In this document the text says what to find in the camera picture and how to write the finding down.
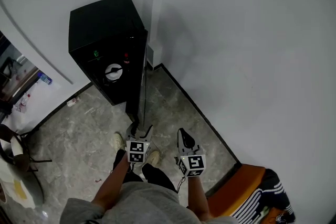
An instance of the black pants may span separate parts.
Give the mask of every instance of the black pants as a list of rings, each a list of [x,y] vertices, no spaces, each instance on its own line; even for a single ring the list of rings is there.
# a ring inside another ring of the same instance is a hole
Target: black pants
[[[115,167],[118,165],[118,163],[121,161],[121,159],[123,158],[125,154],[124,150],[118,150],[117,155],[116,155],[116,159],[113,163],[113,170],[115,169]],[[156,184],[168,189],[171,189],[172,191],[176,192],[175,187],[173,185],[173,183],[169,180],[169,178],[165,175],[164,172],[162,172],[160,169],[153,167],[150,164],[145,164],[142,167],[142,173],[145,176],[145,178],[147,179],[148,183],[152,183],[152,184]],[[143,182],[143,180],[141,179],[140,176],[136,175],[130,168],[128,169],[124,181],[123,183],[126,182]]]

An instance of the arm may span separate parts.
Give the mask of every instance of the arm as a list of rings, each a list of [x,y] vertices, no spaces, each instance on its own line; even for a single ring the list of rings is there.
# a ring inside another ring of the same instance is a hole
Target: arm
[[[120,163],[108,176],[103,185],[101,185],[92,201],[93,204],[100,205],[105,211],[111,209],[115,205],[129,166],[130,163],[127,160],[127,154],[125,153]]]
[[[188,206],[200,221],[210,219],[208,202],[198,176],[188,178]]]

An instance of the marble floor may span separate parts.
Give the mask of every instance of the marble floor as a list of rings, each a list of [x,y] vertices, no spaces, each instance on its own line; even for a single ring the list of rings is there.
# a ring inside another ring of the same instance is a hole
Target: marble floor
[[[111,106],[95,87],[90,87],[72,107],[54,114],[30,140],[35,159],[51,158],[37,164],[36,173],[44,191],[42,206],[25,209],[12,201],[2,207],[13,224],[59,223],[69,197],[92,200],[113,166],[115,150],[112,135],[125,136],[131,120],[125,104]],[[204,190],[212,188],[235,164],[228,150],[162,68],[148,73],[146,124],[153,124],[151,150],[159,150],[159,163],[175,187],[181,180],[174,162],[176,134],[180,127],[198,135],[206,154],[207,169],[201,175]],[[140,166],[135,172],[140,174]],[[187,205],[187,183],[179,192]]]

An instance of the shoe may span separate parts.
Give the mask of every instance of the shoe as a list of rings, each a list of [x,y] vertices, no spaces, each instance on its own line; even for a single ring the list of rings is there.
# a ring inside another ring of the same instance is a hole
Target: shoe
[[[158,164],[160,160],[160,152],[159,151],[153,151],[148,157],[147,160],[145,162],[145,164],[150,164],[153,167],[156,167],[156,165]]]
[[[125,150],[124,140],[122,139],[121,135],[118,133],[113,134],[113,146],[116,152],[118,150]]]

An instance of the black and white striped fabric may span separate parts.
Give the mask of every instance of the black and white striped fabric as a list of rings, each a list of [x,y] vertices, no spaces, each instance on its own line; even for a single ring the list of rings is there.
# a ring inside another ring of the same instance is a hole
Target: black and white striped fabric
[[[260,220],[265,207],[286,210],[287,223],[295,222],[295,215],[285,189],[278,175],[271,169],[266,169],[260,185],[231,216],[238,219],[240,224],[254,224]]]

